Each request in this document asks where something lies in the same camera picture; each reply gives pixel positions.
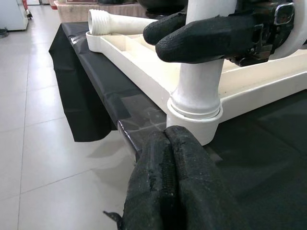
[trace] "white tile floor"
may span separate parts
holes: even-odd
[[[118,132],[76,143],[48,49],[59,27],[30,6],[24,32],[0,39],[0,230],[113,230],[133,170]]]

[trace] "white appliance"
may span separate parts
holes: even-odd
[[[28,25],[22,0],[1,1],[0,28],[8,30],[25,30]]]

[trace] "white tray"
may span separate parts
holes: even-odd
[[[159,59],[142,35],[86,34],[91,51],[103,53],[166,114],[167,101],[177,87],[180,63]],[[307,89],[307,50],[248,67],[225,61],[219,85],[226,121],[293,93]]]

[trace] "white cabinet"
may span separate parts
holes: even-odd
[[[25,30],[28,25],[22,0],[1,0],[0,28]]]

